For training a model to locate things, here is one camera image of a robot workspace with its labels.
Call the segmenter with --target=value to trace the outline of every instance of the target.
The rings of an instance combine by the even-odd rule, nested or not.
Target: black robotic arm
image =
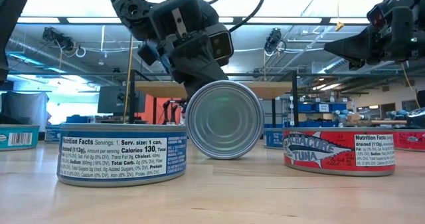
[[[130,33],[145,44],[138,55],[148,64],[161,61],[189,98],[203,85],[228,79],[220,66],[233,55],[230,32],[203,0],[110,0]]]

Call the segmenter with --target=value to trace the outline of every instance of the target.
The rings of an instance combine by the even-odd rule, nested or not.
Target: silver can
[[[189,139],[210,158],[231,160],[247,154],[260,139],[264,112],[245,85],[229,80],[209,83],[187,106]]]
[[[83,187],[167,181],[186,170],[186,140],[184,126],[63,124],[57,176]]]

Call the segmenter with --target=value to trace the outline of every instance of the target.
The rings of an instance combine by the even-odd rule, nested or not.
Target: wooden shelf
[[[283,95],[292,89],[291,82],[241,82],[249,87],[259,98],[271,99]],[[169,81],[137,81],[135,88],[156,98],[186,98],[182,84]]]

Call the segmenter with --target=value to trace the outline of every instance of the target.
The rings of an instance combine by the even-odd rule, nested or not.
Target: blue can label
[[[60,126],[47,126],[46,134],[44,135],[45,142],[57,142],[60,141]]]
[[[39,141],[39,128],[0,128],[0,150],[35,148]]]
[[[186,170],[186,133],[62,132],[58,175],[126,181]]]
[[[283,131],[266,131],[264,132],[266,139],[266,146],[270,148],[284,148],[283,145]]]

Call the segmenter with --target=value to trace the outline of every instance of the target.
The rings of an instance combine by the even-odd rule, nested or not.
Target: can lid
[[[209,83],[191,98],[186,113],[188,136],[205,155],[239,158],[260,139],[264,113],[256,95],[229,80]]]

